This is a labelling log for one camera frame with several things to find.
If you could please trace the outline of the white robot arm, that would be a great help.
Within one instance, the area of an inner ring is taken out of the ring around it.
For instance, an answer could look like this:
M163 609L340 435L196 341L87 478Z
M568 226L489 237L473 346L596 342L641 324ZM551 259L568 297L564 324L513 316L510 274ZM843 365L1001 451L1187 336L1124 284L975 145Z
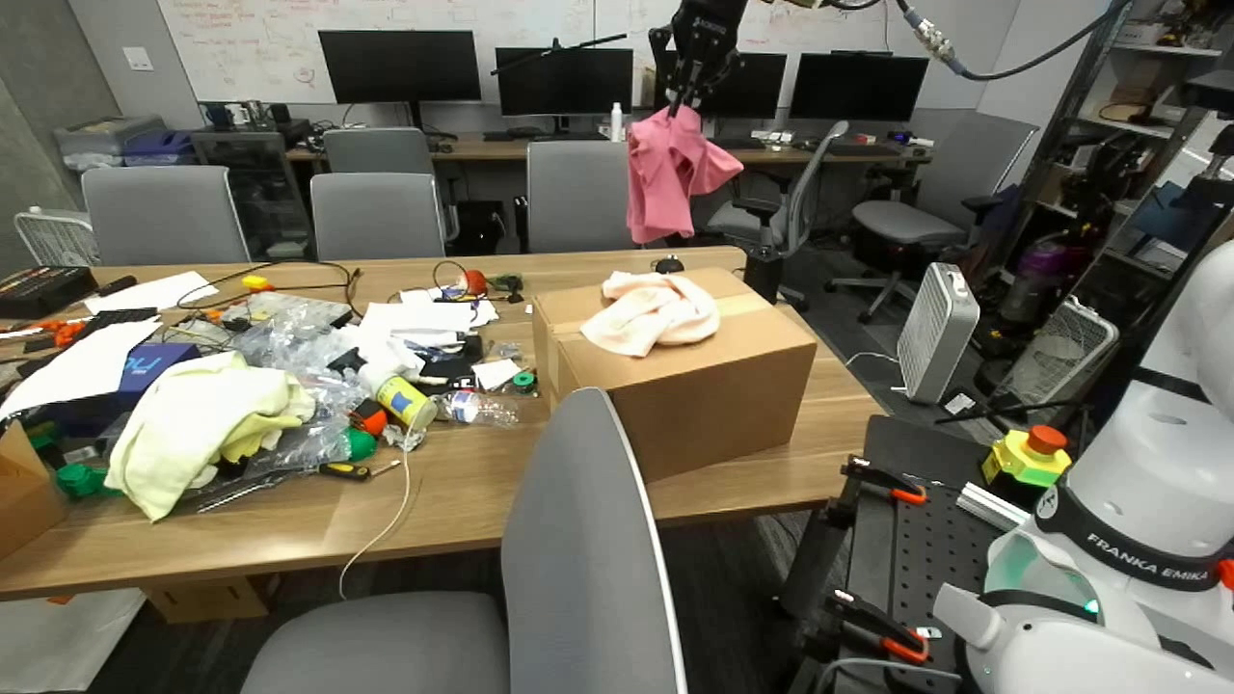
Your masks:
M1121 400L934 618L978 694L1234 694L1234 243L1187 274Z

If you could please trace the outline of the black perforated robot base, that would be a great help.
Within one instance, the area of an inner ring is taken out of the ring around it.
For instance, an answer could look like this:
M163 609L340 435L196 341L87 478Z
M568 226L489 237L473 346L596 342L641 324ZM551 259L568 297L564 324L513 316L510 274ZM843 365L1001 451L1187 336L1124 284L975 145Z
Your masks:
M962 644L930 612L937 585L978 585L993 528L959 508L983 446L914 419L872 415L856 451L880 469L930 491L926 504L893 504L839 473L839 492L804 518L781 581L781 609L803 620L791 694L975 694ZM851 590L930 639L926 669L875 654L839 631L833 590Z

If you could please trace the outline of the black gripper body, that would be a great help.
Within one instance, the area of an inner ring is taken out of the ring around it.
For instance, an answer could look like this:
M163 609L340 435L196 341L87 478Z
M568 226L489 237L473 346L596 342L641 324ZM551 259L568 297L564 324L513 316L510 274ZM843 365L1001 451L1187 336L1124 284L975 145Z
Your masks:
M735 58L746 0L678 0L665 23L649 30L664 76L716 76Z

